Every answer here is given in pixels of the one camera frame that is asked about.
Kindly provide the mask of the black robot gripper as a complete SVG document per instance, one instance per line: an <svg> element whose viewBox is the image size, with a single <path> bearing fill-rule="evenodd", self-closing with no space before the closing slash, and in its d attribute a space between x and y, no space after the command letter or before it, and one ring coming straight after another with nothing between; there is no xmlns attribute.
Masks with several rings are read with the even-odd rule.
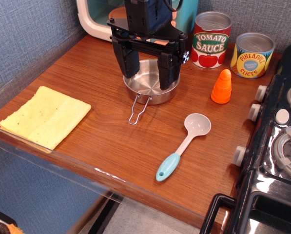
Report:
<svg viewBox="0 0 291 234"><path fill-rule="evenodd" d="M126 0L123 19L110 17L114 54L122 74L131 78L140 69L139 52L157 56L161 90L178 80L180 64L188 61L187 33L172 21L181 10L171 0Z"/></svg>

